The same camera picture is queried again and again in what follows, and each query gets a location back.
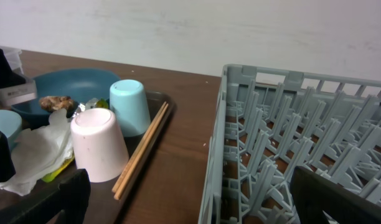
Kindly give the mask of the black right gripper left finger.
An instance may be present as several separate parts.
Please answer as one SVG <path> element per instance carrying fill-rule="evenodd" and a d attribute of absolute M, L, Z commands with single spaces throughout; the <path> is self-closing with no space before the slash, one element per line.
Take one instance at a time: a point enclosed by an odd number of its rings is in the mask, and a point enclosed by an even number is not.
<path fill-rule="evenodd" d="M 91 185 L 85 169 L 39 193 L 0 210 L 0 223 L 82 223 L 88 208 Z"/>

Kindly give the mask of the brown food scrap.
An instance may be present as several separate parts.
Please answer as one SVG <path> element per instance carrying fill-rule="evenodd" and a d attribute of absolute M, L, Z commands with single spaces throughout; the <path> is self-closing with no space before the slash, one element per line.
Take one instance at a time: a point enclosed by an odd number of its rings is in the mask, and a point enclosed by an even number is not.
<path fill-rule="evenodd" d="M 74 109 L 75 101 L 69 96 L 45 96 L 39 100 L 39 105 L 43 110 L 52 113 L 60 109 Z"/>

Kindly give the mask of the dark blue bowl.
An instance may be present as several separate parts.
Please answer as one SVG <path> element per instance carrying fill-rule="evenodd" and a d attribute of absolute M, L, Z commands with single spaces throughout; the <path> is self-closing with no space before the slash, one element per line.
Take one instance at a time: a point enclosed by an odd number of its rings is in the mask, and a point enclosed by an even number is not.
<path fill-rule="evenodd" d="M 45 96 L 69 96 L 77 103 L 92 98 L 107 100 L 110 86 L 119 81 L 118 75 L 107 70 L 73 68 L 39 75 L 34 78 L 37 98 L 12 105 L 11 109 L 29 123 L 31 129 L 46 126 L 50 113 L 40 107 L 39 99 Z"/>

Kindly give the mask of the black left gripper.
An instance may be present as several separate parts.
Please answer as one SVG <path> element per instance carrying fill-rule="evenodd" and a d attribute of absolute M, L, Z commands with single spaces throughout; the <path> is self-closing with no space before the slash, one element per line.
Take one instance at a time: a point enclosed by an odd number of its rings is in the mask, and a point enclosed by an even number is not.
<path fill-rule="evenodd" d="M 11 70 L 0 49 L 0 107 L 16 105 L 37 98 L 35 81 Z M 7 137 L 0 131 L 0 182 L 16 174 Z"/>

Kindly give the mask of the light blue small bowl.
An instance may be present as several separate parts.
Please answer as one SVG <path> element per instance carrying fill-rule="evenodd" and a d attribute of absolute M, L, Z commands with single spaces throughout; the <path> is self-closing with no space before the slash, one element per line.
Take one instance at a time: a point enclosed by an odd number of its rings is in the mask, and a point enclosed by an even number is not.
<path fill-rule="evenodd" d="M 20 115 L 10 110 L 0 110 L 0 132 L 7 137 L 10 151 L 15 148 L 15 140 L 21 131 L 22 118 Z"/>

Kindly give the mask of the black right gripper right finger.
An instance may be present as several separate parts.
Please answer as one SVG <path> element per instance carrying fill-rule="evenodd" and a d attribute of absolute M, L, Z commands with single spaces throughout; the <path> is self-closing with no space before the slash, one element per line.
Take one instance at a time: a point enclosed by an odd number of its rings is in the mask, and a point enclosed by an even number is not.
<path fill-rule="evenodd" d="M 305 167 L 295 167 L 290 192 L 301 223 L 381 224 L 381 207 Z"/>

